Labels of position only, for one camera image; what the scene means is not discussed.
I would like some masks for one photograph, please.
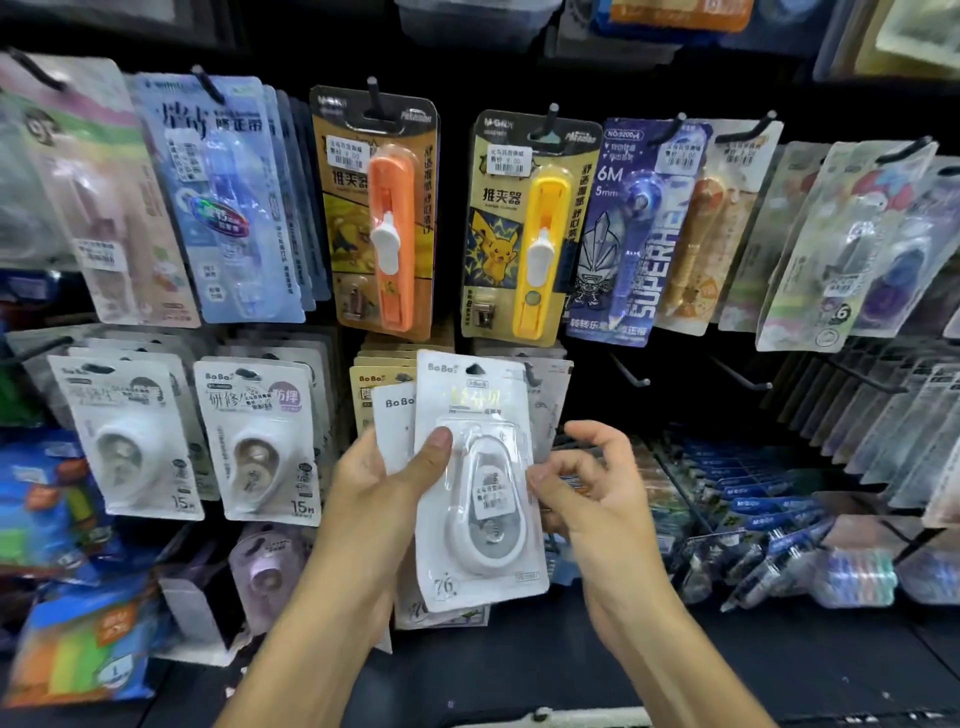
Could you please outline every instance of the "hanging packaged product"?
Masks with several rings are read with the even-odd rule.
[[[453,433],[443,477],[417,509],[417,581],[430,612],[543,594],[550,580],[522,364],[420,352],[414,451],[436,427]]]
[[[211,324],[304,320],[264,87],[137,74],[138,111]]]
[[[896,242],[893,233],[936,150],[928,137],[861,142],[828,188],[816,199],[810,195],[796,247],[757,334],[758,351],[843,348],[877,260]]]
[[[202,521],[204,508],[170,370],[156,361],[49,360],[107,512]]]
[[[487,110],[473,126],[465,336],[551,347],[600,150],[600,125]]]
[[[936,157],[872,273],[851,333],[893,338],[960,245],[960,158]]]
[[[202,500],[219,500],[220,491],[217,489],[217,477],[213,472],[213,462],[210,458],[210,449],[204,437],[204,426],[200,424],[200,413],[197,411],[197,400],[193,388],[187,382],[186,371],[182,360],[172,353],[124,351],[122,349],[90,349],[85,347],[71,347],[70,356],[109,358],[129,361],[156,361],[170,372],[170,387],[177,403],[180,414],[180,423],[183,426],[183,436],[186,438],[187,449],[190,452],[190,463],[193,465],[193,475],[197,482],[197,493]]]
[[[198,327],[177,238],[120,69],[106,59],[24,59],[0,55],[7,113],[22,124],[21,138],[100,320]],[[61,89],[52,92],[35,72]]]
[[[337,318],[423,341],[433,314],[440,117],[426,99],[314,86]]]
[[[227,518],[318,525],[310,367],[216,356],[194,372]]]
[[[724,302],[721,331],[756,331],[770,276],[829,149],[805,141],[786,145]]]
[[[77,259],[30,163],[9,98],[0,96],[0,267],[75,271]]]
[[[693,336],[707,332],[783,131],[773,118],[771,113],[759,122],[702,122],[714,136],[660,298],[658,328]]]
[[[710,125],[608,119],[566,332],[644,347]]]
[[[38,602],[13,658],[8,708],[150,698],[147,659],[159,593],[136,574],[99,587],[59,585]]]

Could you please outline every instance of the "left hand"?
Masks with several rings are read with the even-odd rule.
[[[413,541],[417,504],[444,474],[453,435],[438,427],[399,473],[387,475],[373,427],[337,463],[317,544],[294,599],[331,602],[373,647],[390,623],[396,573]]]

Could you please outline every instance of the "right hand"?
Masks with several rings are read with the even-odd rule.
[[[660,559],[657,531],[646,488],[625,434],[602,423],[569,422],[566,434],[603,449],[606,466],[588,452],[554,450],[542,465],[527,470],[527,483],[559,517],[584,579],[593,628],[621,664],[634,616],[650,599],[676,600]],[[579,495],[560,475],[576,474],[589,487]]]

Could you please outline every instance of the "blue pen package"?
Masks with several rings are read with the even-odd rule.
[[[317,219],[314,217],[314,209],[310,200],[310,196],[316,195],[316,192],[308,184],[308,177],[303,166],[308,151],[306,145],[303,144],[301,147],[300,141],[297,139],[297,128],[294,123],[290,97],[285,92],[278,90],[276,92],[276,105],[279,111],[280,132],[283,134],[283,144],[286,146],[287,160],[290,164],[290,179],[293,182],[294,194],[297,198],[300,229],[303,231],[303,253],[306,258],[313,298],[315,301],[329,301],[331,296],[330,285],[326,279],[324,258],[320,252]]]
[[[263,85],[253,77],[137,74],[138,111],[210,324],[305,320]]]
[[[147,573],[99,587],[57,586],[35,605],[13,659],[7,707],[150,698],[147,660],[157,630]]]
[[[673,123],[614,118],[604,126],[569,304],[571,336],[647,344],[712,135],[703,123],[670,135]]]
[[[270,126],[270,141],[274,146],[276,178],[283,210],[283,220],[287,226],[287,239],[293,254],[294,273],[300,287],[300,305],[304,311],[314,311],[317,303],[313,300],[313,280],[307,269],[306,233],[300,223],[300,210],[297,195],[294,192],[293,175],[290,172],[290,160],[287,157],[287,145],[283,142],[283,130],[280,128],[280,110],[276,103],[276,89],[270,85],[263,87],[263,100],[267,107],[267,119]]]

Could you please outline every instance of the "white slider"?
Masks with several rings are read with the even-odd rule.
[[[526,544],[526,509],[510,453],[499,438],[481,435],[472,442],[460,470],[457,501],[446,536],[464,567],[489,574],[510,566]]]
[[[549,233],[547,228],[541,228],[540,235],[527,249],[527,284],[531,288],[540,288],[546,283],[553,258],[557,254],[550,242]]]
[[[370,231],[370,241],[376,250],[376,265],[386,276],[395,276],[400,270],[400,233],[394,227],[394,214],[383,213],[383,222]]]
[[[129,506],[156,482],[165,460],[163,438],[153,418],[130,416],[107,423],[96,434],[96,449],[107,469],[104,498]]]

